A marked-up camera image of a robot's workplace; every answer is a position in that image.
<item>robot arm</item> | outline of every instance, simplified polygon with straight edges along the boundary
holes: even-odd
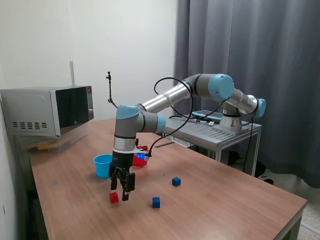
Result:
[[[260,118],[265,112],[266,101],[236,89],[232,78],[228,75],[196,74],[184,79],[183,82],[188,88],[179,83],[144,103],[118,107],[109,175],[111,190],[117,188],[119,179],[123,189],[123,201],[128,200],[130,191],[135,189],[135,174],[130,172],[130,167],[133,164],[134,153],[141,152],[136,148],[137,133],[162,132],[166,126],[166,119],[158,113],[159,111],[182,99],[190,98],[191,92],[193,96],[209,97],[224,102],[223,116],[227,120],[239,117],[240,113]]]

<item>microwave oven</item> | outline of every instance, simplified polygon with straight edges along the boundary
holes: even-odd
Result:
[[[59,137],[94,118],[91,86],[0,90],[8,133]]]

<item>white wall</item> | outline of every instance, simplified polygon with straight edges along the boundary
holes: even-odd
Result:
[[[177,7],[177,0],[71,0],[75,82],[92,85],[96,120],[116,113],[107,71],[117,105],[144,103],[157,80],[173,76]],[[162,82],[159,91],[172,85]]]
[[[71,85],[67,0],[1,0],[0,64],[9,87]]]
[[[0,87],[4,85],[0,65]],[[19,190],[17,177],[17,166],[9,146],[0,105],[0,239],[18,239],[18,227],[24,223],[24,218],[20,222],[18,218],[18,196],[15,192]]]

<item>gray curtain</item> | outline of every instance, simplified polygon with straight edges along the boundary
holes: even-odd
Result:
[[[258,160],[320,188],[320,1],[180,0],[177,30],[175,77],[224,73],[266,99]]]

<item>blue cube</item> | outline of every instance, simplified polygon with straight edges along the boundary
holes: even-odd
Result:
[[[178,187],[180,186],[181,184],[181,179],[179,177],[174,177],[172,178],[172,185],[175,186],[175,187]]]
[[[154,209],[159,209],[160,208],[160,197],[153,197],[152,198],[152,207]]]

